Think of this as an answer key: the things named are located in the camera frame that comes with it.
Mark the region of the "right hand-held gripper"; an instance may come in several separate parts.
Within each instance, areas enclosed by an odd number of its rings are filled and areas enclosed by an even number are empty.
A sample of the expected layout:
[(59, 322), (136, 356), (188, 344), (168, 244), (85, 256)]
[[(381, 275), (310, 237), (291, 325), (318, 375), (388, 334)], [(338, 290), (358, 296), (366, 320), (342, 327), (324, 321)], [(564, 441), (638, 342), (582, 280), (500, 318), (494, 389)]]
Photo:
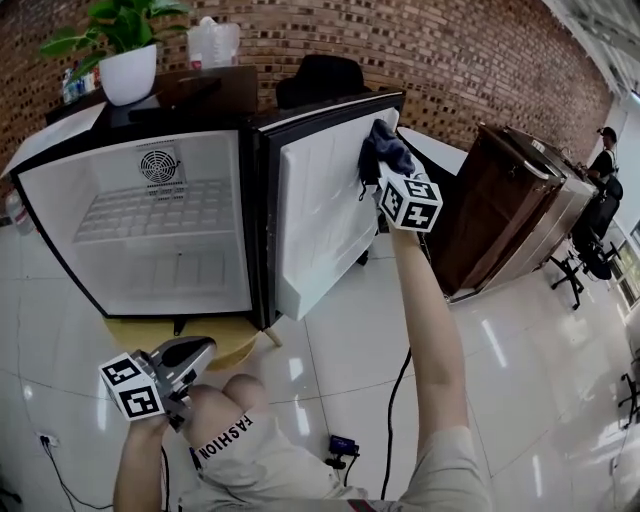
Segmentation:
[(379, 189), (373, 197), (387, 221), (396, 229), (430, 233), (443, 206), (442, 196), (423, 164), (416, 158), (412, 162), (414, 172), (406, 177), (379, 160)]

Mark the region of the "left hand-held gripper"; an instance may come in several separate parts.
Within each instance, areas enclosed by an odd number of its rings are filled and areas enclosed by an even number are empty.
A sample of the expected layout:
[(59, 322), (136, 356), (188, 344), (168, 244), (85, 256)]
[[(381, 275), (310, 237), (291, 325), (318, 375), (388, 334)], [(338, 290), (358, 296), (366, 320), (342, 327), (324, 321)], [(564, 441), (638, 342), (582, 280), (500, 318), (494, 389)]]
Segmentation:
[(99, 374), (127, 421), (164, 416), (180, 431), (191, 417), (189, 389), (216, 350), (208, 336), (175, 338), (150, 352), (123, 353), (101, 365)]

